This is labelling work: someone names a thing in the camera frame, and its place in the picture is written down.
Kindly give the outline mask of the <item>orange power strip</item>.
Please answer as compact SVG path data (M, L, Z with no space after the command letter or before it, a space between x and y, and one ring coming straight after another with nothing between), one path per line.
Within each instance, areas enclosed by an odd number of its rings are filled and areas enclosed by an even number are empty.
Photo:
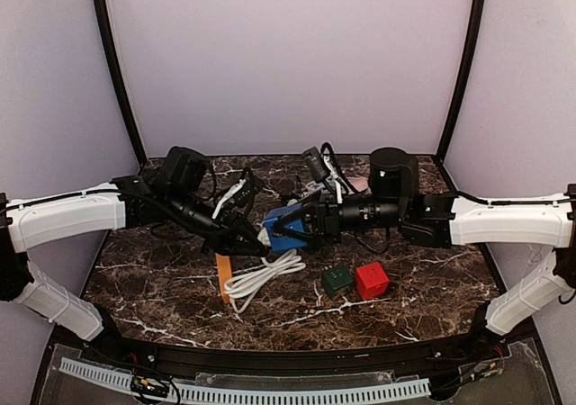
M233 276L230 257L216 254L215 260L221 299L225 304L230 304L230 297L225 292L225 283Z

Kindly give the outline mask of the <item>blue cube socket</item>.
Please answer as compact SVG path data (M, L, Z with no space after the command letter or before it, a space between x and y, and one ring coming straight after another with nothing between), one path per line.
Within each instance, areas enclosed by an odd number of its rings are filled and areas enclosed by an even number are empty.
M291 249L305 248L308 246L305 240L295 238L286 234L286 231L296 231L299 233L304 232L304 226L301 219L293 220L292 222L285 223L279 231L275 231L274 225L283 216L298 211L302 207L300 202L293 205L284 206L271 210L264 220L265 230L270 243L271 251L279 254Z

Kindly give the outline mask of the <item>dark green cube socket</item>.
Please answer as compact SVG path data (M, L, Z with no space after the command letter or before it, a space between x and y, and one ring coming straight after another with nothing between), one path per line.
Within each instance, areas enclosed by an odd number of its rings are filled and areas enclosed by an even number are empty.
M349 291L354 286L354 279L344 266L336 265L322 272L321 285L326 295L333 299Z

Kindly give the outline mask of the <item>red cube socket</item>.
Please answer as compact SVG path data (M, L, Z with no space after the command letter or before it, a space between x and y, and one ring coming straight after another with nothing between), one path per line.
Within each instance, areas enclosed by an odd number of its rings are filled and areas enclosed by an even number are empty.
M355 288L364 301L384 295L389 284L390 279L378 262L359 266L355 270Z

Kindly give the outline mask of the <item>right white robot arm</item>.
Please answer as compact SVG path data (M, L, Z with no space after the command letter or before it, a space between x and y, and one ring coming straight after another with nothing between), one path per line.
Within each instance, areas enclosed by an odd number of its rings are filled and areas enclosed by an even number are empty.
M552 248L535 269L483 304L478 329L505 336L549 302L575 288L575 187L552 195L482 199L455 191L392 191L336 202L315 194L270 211L265 227L273 250L337 242L344 231L396 229L410 244L451 248L475 244L536 244Z

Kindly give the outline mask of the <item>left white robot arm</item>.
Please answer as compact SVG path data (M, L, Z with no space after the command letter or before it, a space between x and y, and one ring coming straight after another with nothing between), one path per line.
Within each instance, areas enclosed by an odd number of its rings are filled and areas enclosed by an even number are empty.
M117 330L104 309L81 299L60 283L62 275L46 269L65 258L71 270L78 261L88 273L89 253L73 249L109 230L129 230L169 221L202 238L203 247L221 256L266 254L248 215L252 193L235 202L226 196L213 209L197 196L126 176L109 183L36 199L1 197L1 299L18 303L85 342L115 337Z

